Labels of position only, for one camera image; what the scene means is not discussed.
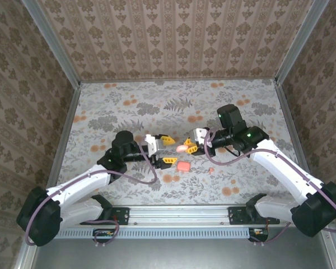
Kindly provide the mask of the floral patterned table cover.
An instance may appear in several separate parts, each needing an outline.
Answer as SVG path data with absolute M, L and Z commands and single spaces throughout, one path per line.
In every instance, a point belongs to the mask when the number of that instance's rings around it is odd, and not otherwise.
M 217 109 L 234 104 L 249 127 L 257 126 L 292 160 L 296 154 L 272 79 L 196 80 L 85 83 L 57 183 L 64 183 L 92 167 L 110 148 L 119 131 L 133 133 L 137 142 L 146 134 L 165 134 L 175 145 L 163 157 L 190 162 L 189 172 L 176 167 L 153 173 L 145 162 L 128 164 L 127 178 L 98 192 L 115 205 L 198 205 L 245 203 L 258 193 L 288 198 L 290 193 L 264 167 L 244 158 L 232 165 L 226 149 L 218 149 L 216 165 L 205 156 L 176 152 L 193 128 L 220 129 Z

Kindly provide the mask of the black connector board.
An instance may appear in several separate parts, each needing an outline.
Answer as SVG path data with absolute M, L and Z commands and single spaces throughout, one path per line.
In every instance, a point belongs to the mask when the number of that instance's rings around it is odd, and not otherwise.
M 249 238 L 250 242 L 266 242 L 269 237 L 269 231 L 267 228 L 250 228 L 249 229 Z
M 115 238 L 116 229 L 94 229 L 92 232 L 92 240 L 97 245 L 106 245 L 108 242 Z

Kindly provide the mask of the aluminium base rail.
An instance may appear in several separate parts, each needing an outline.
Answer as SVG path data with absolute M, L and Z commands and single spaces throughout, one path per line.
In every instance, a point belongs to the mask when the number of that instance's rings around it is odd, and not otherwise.
M 253 221 L 245 205 L 114 206 L 129 208 L 126 226 L 136 227 L 283 227 L 286 221 L 259 217 Z

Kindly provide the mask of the aluminium side rail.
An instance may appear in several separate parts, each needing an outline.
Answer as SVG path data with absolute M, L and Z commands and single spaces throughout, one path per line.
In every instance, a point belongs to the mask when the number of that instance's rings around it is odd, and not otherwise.
M 316 193 L 316 190 L 311 186 L 309 180 L 311 179 L 316 184 L 321 183 L 321 181 L 310 175 L 282 86 L 275 84 L 275 89 L 286 121 L 287 129 L 290 134 L 297 162 L 294 163 L 289 158 L 280 161 L 273 161 L 273 164 L 282 165 L 282 171 L 278 171 L 277 168 L 273 168 L 271 165 L 268 165 L 267 169 L 287 188 L 293 196 L 293 199 L 301 205 L 307 200 L 307 194 Z
M 72 100 L 68 109 L 66 121 L 62 130 L 62 134 L 60 137 L 59 145 L 56 151 L 56 155 L 53 161 L 53 165 L 49 174 L 48 182 L 46 187 L 50 188 L 53 187 L 57 184 L 59 175 L 60 175 L 60 170 L 62 167 L 63 159 L 64 159 L 64 154 L 67 148 L 67 143 L 69 140 L 69 134 L 72 128 L 72 124 L 74 121 L 74 116 L 76 113 L 76 109 L 78 106 L 78 101 L 80 98 L 80 93 L 81 89 L 75 89 L 73 92 Z

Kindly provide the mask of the aluminium corner post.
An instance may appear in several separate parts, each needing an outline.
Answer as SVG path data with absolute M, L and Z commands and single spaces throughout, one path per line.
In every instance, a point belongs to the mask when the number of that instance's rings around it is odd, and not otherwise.
M 275 82 L 281 85 L 286 79 L 298 55 L 302 52 L 319 18 L 326 9 L 329 0 L 314 0 L 308 13 L 306 14 L 297 34 L 275 75 Z
M 38 0 L 22 0 L 22 2 L 36 23 L 49 48 L 53 52 L 73 89 L 79 89 L 80 79 L 78 78 L 78 74 L 76 74 L 71 61 L 69 60 L 68 54 L 61 45 L 57 34 L 54 32 L 54 28 L 44 14 Z

